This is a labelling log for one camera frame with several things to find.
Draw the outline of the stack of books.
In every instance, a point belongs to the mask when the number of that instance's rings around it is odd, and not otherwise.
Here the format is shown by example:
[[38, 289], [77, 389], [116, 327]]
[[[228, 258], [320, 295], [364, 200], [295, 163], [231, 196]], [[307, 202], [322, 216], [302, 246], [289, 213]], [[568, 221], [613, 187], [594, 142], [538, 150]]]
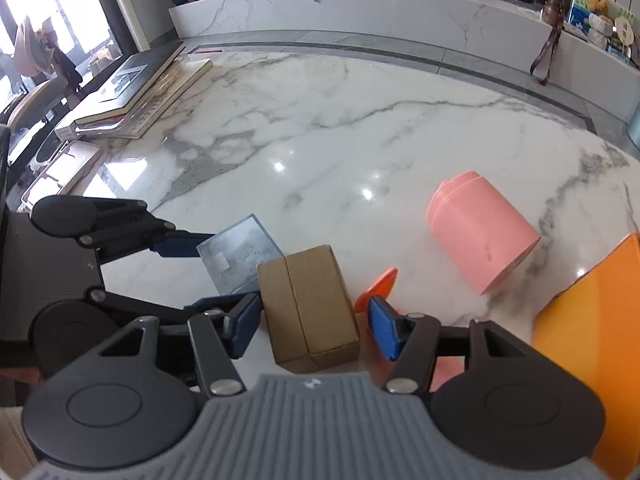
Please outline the stack of books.
[[55, 127], [62, 141], [90, 138], [139, 139], [180, 96], [213, 66], [188, 55], [184, 43], [131, 55]]

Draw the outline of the pink cylinder jar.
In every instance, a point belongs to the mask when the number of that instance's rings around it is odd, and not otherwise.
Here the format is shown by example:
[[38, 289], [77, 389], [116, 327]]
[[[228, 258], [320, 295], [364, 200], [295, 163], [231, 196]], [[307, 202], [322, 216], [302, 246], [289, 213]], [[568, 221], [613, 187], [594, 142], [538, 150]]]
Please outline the pink cylinder jar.
[[526, 218], [475, 171], [442, 181], [428, 204], [426, 223], [480, 295], [499, 284], [540, 241]]

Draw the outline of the orange cardboard box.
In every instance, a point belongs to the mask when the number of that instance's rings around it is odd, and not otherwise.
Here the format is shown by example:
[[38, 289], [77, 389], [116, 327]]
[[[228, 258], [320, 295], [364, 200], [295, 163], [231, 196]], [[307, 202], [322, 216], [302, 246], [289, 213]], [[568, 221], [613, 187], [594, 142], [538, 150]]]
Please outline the orange cardboard box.
[[600, 398], [592, 460], [612, 479], [639, 467], [639, 235], [628, 235], [536, 317], [533, 346]]

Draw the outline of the grey metal trash bin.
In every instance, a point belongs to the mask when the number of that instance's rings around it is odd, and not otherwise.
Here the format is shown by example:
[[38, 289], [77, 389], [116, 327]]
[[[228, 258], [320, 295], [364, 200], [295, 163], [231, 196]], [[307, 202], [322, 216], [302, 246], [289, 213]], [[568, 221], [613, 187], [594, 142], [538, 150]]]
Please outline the grey metal trash bin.
[[628, 122], [626, 133], [629, 141], [634, 144], [637, 150], [640, 150], [640, 105], [637, 106], [631, 120]]

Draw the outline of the clear acrylic box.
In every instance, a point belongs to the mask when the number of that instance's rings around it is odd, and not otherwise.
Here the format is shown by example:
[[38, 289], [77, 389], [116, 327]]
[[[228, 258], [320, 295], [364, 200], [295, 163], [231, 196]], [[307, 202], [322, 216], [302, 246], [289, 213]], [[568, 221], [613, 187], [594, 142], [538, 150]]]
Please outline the clear acrylic box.
[[258, 292], [257, 267], [283, 257], [254, 214], [209, 237], [196, 249], [220, 296]]

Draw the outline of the teddy bear ornament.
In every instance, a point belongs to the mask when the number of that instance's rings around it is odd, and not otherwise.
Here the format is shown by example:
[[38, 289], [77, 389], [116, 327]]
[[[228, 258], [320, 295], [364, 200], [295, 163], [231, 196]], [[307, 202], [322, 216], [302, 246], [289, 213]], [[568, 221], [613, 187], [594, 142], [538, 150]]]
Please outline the teddy bear ornament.
[[605, 50], [613, 35], [613, 21], [608, 16], [608, 0], [587, 0], [589, 11], [588, 41], [600, 50]]

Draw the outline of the brown cardboard box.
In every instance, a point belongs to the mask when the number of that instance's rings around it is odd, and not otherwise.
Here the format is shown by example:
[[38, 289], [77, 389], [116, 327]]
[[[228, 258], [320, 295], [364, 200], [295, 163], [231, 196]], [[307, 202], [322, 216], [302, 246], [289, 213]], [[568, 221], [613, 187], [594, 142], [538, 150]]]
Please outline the brown cardboard box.
[[264, 262], [257, 277], [280, 367], [310, 374], [359, 358], [358, 323], [331, 246]]

